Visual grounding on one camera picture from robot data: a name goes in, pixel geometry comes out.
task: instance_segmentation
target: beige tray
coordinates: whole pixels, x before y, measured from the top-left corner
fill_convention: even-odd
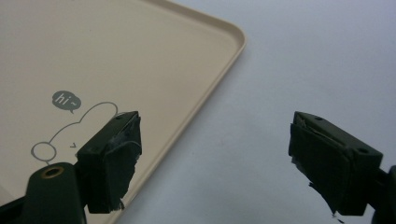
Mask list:
[[[167,1],[1,1],[0,204],[138,110],[143,155],[128,204],[244,46],[234,25]]]

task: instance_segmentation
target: white table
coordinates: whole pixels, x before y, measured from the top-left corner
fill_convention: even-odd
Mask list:
[[[396,164],[396,3],[176,2],[237,24],[247,47],[119,223],[370,223],[370,206],[332,217],[289,129],[315,114]]]

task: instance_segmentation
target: screw hole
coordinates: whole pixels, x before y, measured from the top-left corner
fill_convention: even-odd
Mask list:
[[[369,153],[369,150],[365,149],[365,148],[358,148],[358,151],[364,154]]]
[[[41,174],[41,177],[43,179],[51,179],[51,178],[53,178],[55,176],[60,175],[63,172],[64,172],[64,168],[62,166],[54,166],[54,167],[50,167],[47,170],[45,170]]]

